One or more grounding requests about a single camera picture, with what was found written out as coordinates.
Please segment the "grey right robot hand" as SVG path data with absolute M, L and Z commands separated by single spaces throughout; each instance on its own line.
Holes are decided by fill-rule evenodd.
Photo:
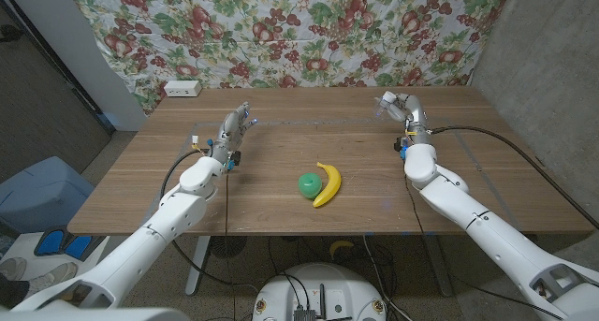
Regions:
M 383 100 L 387 102 L 389 117 L 403 124 L 415 144 L 431 143 L 430 134 L 427 132 L 427 116 L 415 95 L 385 92 Z

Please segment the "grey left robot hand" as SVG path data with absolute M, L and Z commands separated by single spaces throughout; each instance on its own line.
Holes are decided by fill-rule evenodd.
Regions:
M 224 166 L 228 164 L 230 156 L 240 148 L 245 133 L 257 123 L 257 119 L 248 118 L 250 109 L 250 104 L 243 102 L 226 116 L 219 127 L 209 157 Z

